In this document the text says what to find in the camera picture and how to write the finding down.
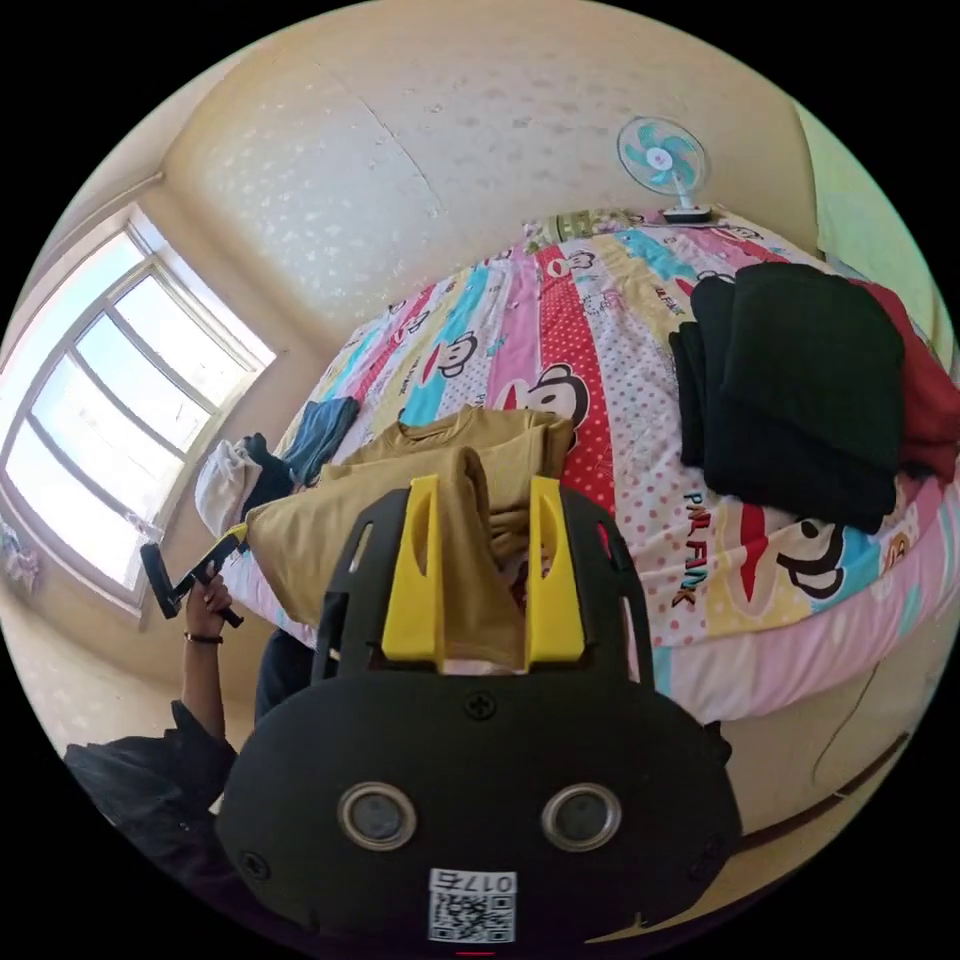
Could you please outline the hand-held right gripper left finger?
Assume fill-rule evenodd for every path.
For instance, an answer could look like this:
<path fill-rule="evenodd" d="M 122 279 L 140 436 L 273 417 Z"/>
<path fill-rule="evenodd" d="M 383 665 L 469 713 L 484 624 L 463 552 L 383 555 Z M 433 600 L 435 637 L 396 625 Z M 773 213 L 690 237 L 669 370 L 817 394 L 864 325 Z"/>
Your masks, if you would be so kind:
<path fill-rule="evenodd" d="M 382 635 L 394 664 L 440 667 L 440 523 L 438 477 L 413 479 L 407 491 Z"/>

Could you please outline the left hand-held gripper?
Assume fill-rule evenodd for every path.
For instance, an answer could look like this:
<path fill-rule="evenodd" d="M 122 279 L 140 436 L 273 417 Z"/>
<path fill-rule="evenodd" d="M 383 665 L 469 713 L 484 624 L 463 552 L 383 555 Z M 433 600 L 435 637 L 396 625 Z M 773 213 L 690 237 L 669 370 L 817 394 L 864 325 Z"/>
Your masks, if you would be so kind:
<path fill-rule="evenodd" d="M 173 586 L 176 612 L 179 611 L 182 601 L 196 584 L 208 584 L 213 575 L 220 574 L 224 563 L 233 553 L 243 553 L 247 550 L 247 536 L 247 524 L 237 524 L 231 527 L 217 541 L 213 549 Z M 244 623 L 244 618 L 237 614 L 230 605 L 223 607 L 219 611 L 219 615 L 227 626 L 234 629 L 239 628 Z"/>

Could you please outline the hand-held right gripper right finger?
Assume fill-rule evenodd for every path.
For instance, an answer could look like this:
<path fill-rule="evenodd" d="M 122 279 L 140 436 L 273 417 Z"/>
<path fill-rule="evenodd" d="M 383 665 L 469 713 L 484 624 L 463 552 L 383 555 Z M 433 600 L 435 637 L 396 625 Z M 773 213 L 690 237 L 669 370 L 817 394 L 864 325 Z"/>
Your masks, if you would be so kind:
<path fill-rule="evenodd" d="M 525 669 L 578 663 L 585 652 L 577 582 L 559 482 L 531 481 Z"/>

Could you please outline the person's left hand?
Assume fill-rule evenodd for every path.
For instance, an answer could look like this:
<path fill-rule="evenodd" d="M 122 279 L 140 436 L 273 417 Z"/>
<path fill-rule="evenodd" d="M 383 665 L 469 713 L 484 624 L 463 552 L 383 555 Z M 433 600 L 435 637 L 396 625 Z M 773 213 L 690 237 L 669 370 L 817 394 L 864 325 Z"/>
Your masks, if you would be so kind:
<path fill-rule="evenodd" d="M 185 604 L 185 636 L 192 643 L 219 645 L 229 612 L 231 597 L 219 574 L 194 582 Z"/>

